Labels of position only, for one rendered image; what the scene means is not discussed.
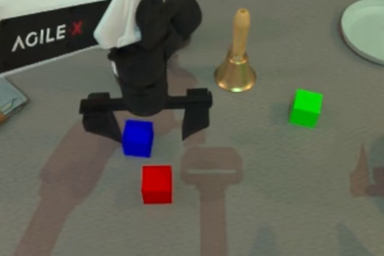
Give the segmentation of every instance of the golden bell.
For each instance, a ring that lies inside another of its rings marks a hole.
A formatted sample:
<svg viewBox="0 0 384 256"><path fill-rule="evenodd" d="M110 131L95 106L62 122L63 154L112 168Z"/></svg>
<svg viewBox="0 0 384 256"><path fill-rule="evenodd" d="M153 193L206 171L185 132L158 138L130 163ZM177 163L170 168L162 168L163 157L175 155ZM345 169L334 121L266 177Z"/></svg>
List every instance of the golden bell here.
<svg viewBox="0 0 384 256"><path fill-rule="evenodd" d="M250 28L249 11L239 9L233 20L233 42L224 62L215 71L215 81L226 91L243 92L256 83L256 73L250 66L245 48Z"/></svg>

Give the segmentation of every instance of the red cube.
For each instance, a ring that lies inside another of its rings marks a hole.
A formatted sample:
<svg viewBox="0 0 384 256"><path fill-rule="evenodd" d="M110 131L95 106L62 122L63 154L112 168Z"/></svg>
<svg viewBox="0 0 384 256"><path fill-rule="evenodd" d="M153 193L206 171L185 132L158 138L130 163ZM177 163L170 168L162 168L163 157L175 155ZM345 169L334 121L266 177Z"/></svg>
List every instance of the red cube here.
<svg viewBox="0 0 384 256"><path fill-rule="evenodd" d="M144 204L172 203L172 166L142 167L142 197Z"/></svg>

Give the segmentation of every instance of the red letter x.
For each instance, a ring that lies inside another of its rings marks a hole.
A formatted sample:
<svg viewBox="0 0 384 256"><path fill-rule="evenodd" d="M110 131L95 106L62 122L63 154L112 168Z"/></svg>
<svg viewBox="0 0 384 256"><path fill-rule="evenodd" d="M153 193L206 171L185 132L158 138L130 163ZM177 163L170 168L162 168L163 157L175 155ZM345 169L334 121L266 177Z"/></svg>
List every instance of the red letter x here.
<svg viewBox="0 0 384 256"><path fill-rule="evenodd" d="M81 34L82 33L82 25L83 25L83 22L80 20L78 22L72 22L72 31L71 31L71 35L72 36L75 36L76 34Z"/></svg>

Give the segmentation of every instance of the tabletop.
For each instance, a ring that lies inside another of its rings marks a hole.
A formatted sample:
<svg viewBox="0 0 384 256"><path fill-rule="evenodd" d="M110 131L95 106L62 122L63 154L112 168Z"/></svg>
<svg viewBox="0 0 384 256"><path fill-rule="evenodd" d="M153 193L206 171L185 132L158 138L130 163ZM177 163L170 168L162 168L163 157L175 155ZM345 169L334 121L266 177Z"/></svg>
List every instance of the tabletop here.
<svg viewBox="0 0 384 256"><path fill-rule="evenodd" d="M170 61L170 94L209 88L211 126L183 143L182 113L161 112L150 118L150 159L82 129L80 99L119 96L106 52L8 77L30 103L0 128L0 255L384 254L384 67L355 55L338 31L357 0L198 1L203 23ZM241 7L251 13L257 83L231 94L213 75ZM323 94L315 129L288 123L297 88ZM233 167L241 181L187 183L182 169L197 158ZM142 204L143 164L172 165L173 204Z"/></svg>

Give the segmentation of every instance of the black object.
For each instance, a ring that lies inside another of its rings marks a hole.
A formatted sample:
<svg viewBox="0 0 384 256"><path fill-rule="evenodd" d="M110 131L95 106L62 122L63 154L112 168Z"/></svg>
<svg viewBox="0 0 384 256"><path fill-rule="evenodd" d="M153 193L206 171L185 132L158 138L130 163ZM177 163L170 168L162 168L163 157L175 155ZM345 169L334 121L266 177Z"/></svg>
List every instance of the black object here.
<svg viewBox="0 0 384 256"><path fill-rule="evenodd" d="M195 0L142 0L136 11L142 39L110 50L116 65L122 98L90 94L80 102L86 131L121 141L112 111L128 110L148 117L164 109L185 109L182 139L209 127L212 94L188 89L185 96L168 95L167 61L199 27L202 14Z"/></svg>
<svg viewBox="0 0 384 256"><path fill-rule="evenodd" d="M0 21L0 73L96 46L94 31L110 3L104 0Z"/></svg>

